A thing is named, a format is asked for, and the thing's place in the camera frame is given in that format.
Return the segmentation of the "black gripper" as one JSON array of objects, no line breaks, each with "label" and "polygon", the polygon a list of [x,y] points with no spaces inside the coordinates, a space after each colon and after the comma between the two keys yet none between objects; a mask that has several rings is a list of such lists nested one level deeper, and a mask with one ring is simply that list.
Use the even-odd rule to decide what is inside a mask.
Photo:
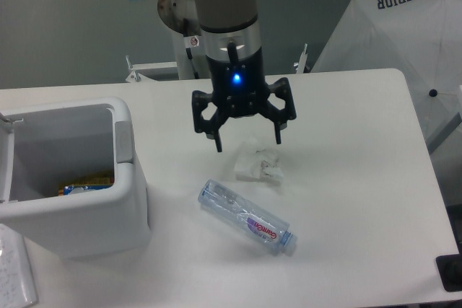
[{"label": "black gripper", "polygon": [[[191,107],[195,132],[204,133],[215,142],[218,152],[222,152],[219,134],[221,126],[228,118],[252,116],[257,113],[274,124],[277,144],[282,143],[281,131],[289,120],[297,117],[292,90],[287,77],[267,84],[263,72],[263,54],[258,49],[253,55],[240,59],[237,63],[216,61],[207,58],[212,75],[212,94],[199,90],[192,93]],[[274,95],[284,102],[279,109],[269,101]],[[216,106],[210,119],[203,116],[209,104]]]}]

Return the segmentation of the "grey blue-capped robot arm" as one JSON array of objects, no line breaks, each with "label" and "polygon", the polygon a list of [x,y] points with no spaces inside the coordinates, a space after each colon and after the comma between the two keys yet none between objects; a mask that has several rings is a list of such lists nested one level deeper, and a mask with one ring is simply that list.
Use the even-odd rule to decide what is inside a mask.
[{"label": "grey blue-capped robot arm", "polygon": [[193,0],[212,92],[192,93],[194,130],[222,150],[220,127],[228,118],[260,114],[274,124],[276,142],[297,117],[289,80],[268,84],[256,0]]}]

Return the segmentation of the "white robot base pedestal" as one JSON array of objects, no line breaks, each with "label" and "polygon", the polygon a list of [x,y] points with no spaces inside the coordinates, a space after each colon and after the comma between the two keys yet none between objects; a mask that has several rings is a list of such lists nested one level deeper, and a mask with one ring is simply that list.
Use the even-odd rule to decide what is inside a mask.
[{"label": "white robot base pedestal", "polygon": [[157,11],[173,40],[179,79],[209,79],[194,0],[158,0]]}]

